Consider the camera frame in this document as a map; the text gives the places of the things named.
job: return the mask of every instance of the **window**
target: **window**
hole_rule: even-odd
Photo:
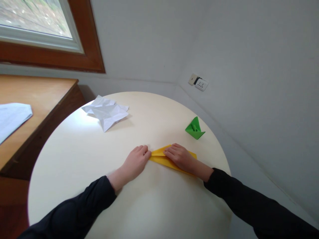
[[[89,0],[0,0],[0,61],[105,72]]]

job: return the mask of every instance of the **white table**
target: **white table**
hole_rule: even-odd
[[[103,133],[98,119],[82,109],[67,117],[43,147],[34,167],[28,198],[34,224],[62,201],[122,165],[137,145],[151,151],[179,143],[202,162],[230,174],[225,154],[208,126],[194,139],[185,128],[196,116],[169,98],[123,92],[106,96],[129,105],[129,116]],[[203,182],[149,161],[103,211],[87,238],[226,238],[232,212]]]

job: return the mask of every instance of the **yellow paper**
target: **yellow paper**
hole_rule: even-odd
[[[170,160],[168,157],[165,156],[165,154],[163,153],[164,150],[168,147],[170,147],[171,145],[167,145],[165,147],[162,147],[158,150],[155,150],[152,152],[152,155],[150,157],[150,160],[153,161],[153,162],[156,162],[156,163],[159,163],[161,165],[164,165],[164,166],[167,166],[167,167],[170,167],[172,169],[175,169],[175,170],[178,170],[180,172],[183,172],[183,173],[186,173],[186,174],[189,174],[189,175],[192,175],[188,172],[185,172],[184,170],[181,170],[179,167],[176,166],[176,164],[174,164],[174,162],[172,160]],[[194,154],[193,152],[190,152],[189,153],[195,158],[197,159],[197,155]]]

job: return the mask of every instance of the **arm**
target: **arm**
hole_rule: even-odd
[[[83,193],[60,203],[18,238],[84,238],[98,215],[114,202],[115,192],[140,175],[150,156],[146,145],[136,147],[109,177],[101,177]]]
[[[246,187],[222,170],[211,169],[194,159],[184,147],[173,144],[165,149],[165,154],[178,167],[202,179],[209,191],[224,199],[234,214],[254,228],[258,238],[319,236],[317,229],[275,200]]]

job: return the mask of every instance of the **green origami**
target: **green origami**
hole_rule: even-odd
[[[195,139],[199,139],[204,133],[200,130],[198,117],[196,116],[192,122],[187,126],[185,129],[187,133],[189,133],[191,136],[193,136]]]

